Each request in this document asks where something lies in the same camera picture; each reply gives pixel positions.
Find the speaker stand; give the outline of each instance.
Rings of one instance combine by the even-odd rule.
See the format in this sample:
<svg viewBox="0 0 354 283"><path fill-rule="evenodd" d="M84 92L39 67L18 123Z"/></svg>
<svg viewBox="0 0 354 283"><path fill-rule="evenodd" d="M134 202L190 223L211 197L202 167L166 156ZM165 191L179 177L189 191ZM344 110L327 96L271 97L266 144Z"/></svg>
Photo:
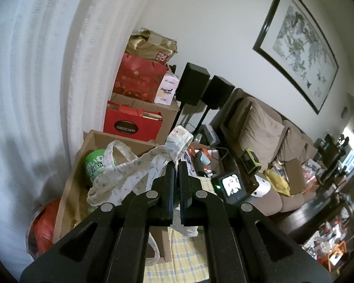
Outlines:
<svg viewBox="0 0 354 283"><path fill-rule="evenodd" d="M194 132L193 132L193 137L195 138L195 136L198 134L199 128L202 125L203 120L206 118L206 115L208 113L208 111L210 110L209 107L206 107L205 112L203 113L201 119L199 120L197 127L195 128Z"/></svg>
<svg viewBox="0 0 354 283"><path fill-rule="evenodd" d="M178 118L179 118L179 117L180 117L180 115L181 115L181 112L182 112L182 109L183 109L183 106L184 106L184 105L185 105L185 103L184 103L184 102L181 102L181 104L180 104L180 109L179 109L179 111L177 112L176 117L174 118L174 121L173 121L173 124L172 124L171 130L169 131L169 133L170 133L170 132L172 132L172 131L173 131L173 129L176 127L176 124L177 124Z"/></svg>

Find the sheer curtain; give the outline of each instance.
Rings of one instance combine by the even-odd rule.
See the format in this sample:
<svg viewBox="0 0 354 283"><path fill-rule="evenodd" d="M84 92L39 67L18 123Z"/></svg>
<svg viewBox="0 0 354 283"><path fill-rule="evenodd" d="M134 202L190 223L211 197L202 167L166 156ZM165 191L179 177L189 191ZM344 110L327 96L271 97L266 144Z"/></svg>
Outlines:
<svg viewBox="0 0 354 283"><path fill-rule="evenodd" d="M58 197L83 131L101 130L146 0L0 0L0 259L31 263L34 207Z"/></svg>

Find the red box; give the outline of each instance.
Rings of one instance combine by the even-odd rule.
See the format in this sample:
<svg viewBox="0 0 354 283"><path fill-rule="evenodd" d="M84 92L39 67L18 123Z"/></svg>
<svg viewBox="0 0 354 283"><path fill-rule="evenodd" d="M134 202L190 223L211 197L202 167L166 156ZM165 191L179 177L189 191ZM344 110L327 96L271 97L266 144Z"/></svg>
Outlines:
<svg viewBox="0 0 354 283"><path fill-rule="evenodd" d="M146 112L108 102L103 131L149 142L156 139L162 124L160 112Z"/></svg>
<svg viewBox="0 0 354 283"><path fill-rule="evenodd" d="M124 53L113 92L153 103L167 70L157 62Z"/></svg>

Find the round metal pivot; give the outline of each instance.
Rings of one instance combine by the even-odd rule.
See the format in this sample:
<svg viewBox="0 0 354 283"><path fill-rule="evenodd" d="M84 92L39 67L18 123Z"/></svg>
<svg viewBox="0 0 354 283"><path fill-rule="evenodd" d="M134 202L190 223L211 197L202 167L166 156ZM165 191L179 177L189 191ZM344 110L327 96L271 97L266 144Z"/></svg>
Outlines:
<svg viewBox="0 0 354 283"><path fill-rule="evenodd" d="M253 210L253 206L249 203L244 203L241 205L241 209L245 212L250 212L251 210Z"/></svg>
<svg viewBox="0 0 354 283"><path fill-rule="evenodd" d="M148 197L148 198L156 198L157 197L157 195L158 195L158 193L157 193L157 191L149 191L149 192L147 192L147 194L146 194L146 196Z"/></svg>
<svg viewBox="0 0 354 283"><path fill-rule="evenodd" d="M195 195L198 197L198 198L206 198L207 197L207 192L206 191L197 191L195 193Z"/></svg>
<svg viewBox="0 0 354 283"><path fill-rule="evenodd" d="M101 205L101 211L103 212L109 212L113 209L113 205L111 203L104 203Z"/></svg>

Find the plaid tablecloth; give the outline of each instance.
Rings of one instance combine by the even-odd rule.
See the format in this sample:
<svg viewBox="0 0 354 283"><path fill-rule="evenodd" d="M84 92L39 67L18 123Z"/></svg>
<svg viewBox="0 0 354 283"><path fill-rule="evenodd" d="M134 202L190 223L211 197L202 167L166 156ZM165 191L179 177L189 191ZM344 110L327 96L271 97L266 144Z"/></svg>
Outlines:
<svg viewBox="0 0 354 283"><path fill-rule="evenodd" d="M202 188L214 193L209 178L199 178ZM185 237L168 228L172 262L155 264L144 270L144 283L193 283L209 278L205 237L198 228L198 236Z"/></svg>

